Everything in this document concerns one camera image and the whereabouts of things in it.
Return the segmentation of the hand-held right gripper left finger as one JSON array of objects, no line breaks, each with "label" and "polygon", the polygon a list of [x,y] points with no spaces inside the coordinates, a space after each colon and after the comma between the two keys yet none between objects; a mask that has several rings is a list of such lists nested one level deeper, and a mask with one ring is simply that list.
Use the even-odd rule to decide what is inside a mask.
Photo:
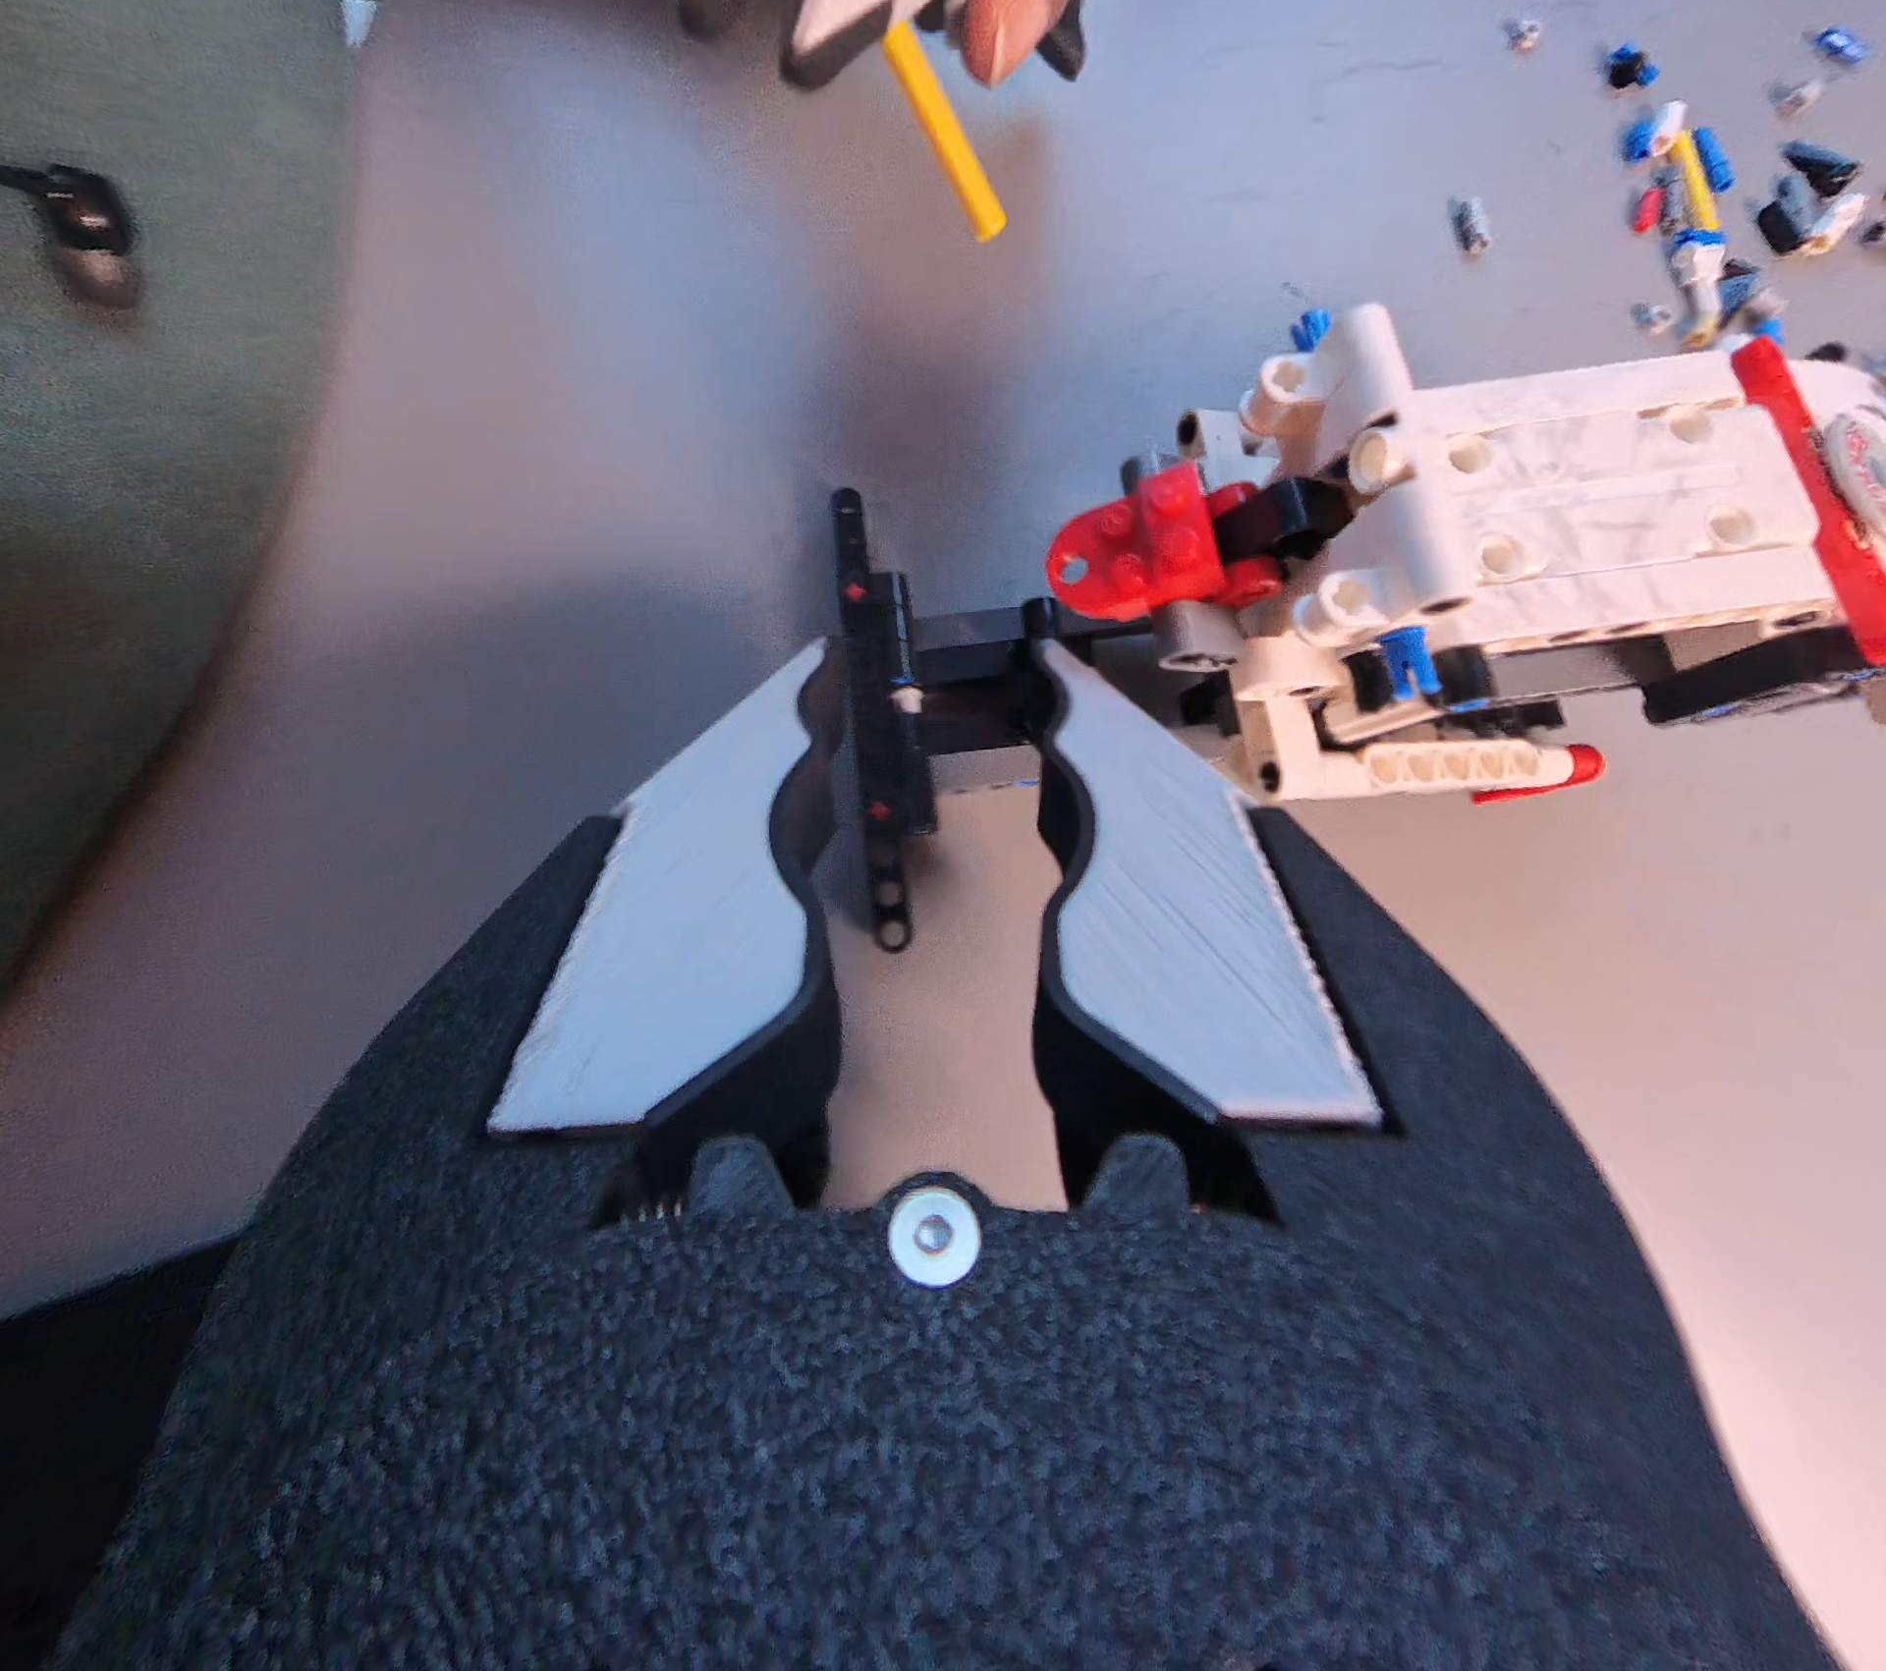
[{"label": "hand-held right gripper left finger", "polygon": [[813,869],[835,830],[843,656],[819,639],[649,775],[512,1056],[486,1134],[819,1134],[839,1068]]}]

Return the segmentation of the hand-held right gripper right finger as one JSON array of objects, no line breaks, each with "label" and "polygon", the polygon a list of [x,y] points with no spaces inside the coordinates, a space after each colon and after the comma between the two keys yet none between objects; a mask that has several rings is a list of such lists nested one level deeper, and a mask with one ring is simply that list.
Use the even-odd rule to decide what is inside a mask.
[{"label": "hand-held right gripper right finger", "polygon": [[1032,1046],[1058,1160],[1098,1165],[1127,1134],[1194,1165],[1262,1134],[1380,1136],[1387,1109],[1251,798],[1067,647],[1035,643],[1035,672],[1058,886]]}]

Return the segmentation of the yellow axle rod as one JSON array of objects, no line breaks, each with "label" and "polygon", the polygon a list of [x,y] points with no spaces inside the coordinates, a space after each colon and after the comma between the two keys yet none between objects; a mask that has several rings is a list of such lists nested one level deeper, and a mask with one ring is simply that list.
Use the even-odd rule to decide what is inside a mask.
[{"label": "yellow axle rod", "polygon": [[913,126],[926,138],[972,237],[978,243],[990,243],[1001,237],[1008,216],[1001,201],[972,145],[965,130],[954,115],[954,105],[943,93],[931,54],[911,23],[898,23],[883,32],[883,61],[900,89]]}]

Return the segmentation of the white brick toy truck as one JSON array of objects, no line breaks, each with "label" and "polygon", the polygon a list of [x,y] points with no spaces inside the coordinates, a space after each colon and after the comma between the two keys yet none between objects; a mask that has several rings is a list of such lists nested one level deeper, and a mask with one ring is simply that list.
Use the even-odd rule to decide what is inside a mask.
[{"label": "white brick toy truck", "polygon": [[1027,650],[1153,639],[1268,806],[1476,804],[1602,778],[1583,694],[1651,723],[1882,687],[1882,387],[1747,306],[1644,363],[1413,384],[1387,309],[1309,312],[1236,415],[1190,410],[1049,543],[1049,597],[916,620],[831,500],[868,919],[911,939],[931,763],[1028,736]]}]

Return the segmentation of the pile of small brick pieces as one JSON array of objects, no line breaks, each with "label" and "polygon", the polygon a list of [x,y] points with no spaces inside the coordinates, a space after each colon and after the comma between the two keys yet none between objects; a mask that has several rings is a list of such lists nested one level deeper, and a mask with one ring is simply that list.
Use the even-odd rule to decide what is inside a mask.
[{"label": "pile of small brick pieces", "polygon": [[1489,0],[1422,264],[1496,363],[1782,339],[1882,376],[1882,0]]}]

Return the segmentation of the person's green jacket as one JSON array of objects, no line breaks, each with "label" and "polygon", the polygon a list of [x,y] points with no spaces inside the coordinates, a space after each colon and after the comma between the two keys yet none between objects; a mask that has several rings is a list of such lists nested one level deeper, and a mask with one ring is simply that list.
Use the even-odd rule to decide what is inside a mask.
[{"label": "person's green jacket", "polygon": [[3,195],[3,987],[192,704],[317,409],[341,0],[3,0],[3,163],[103,175],[132,306]]}]

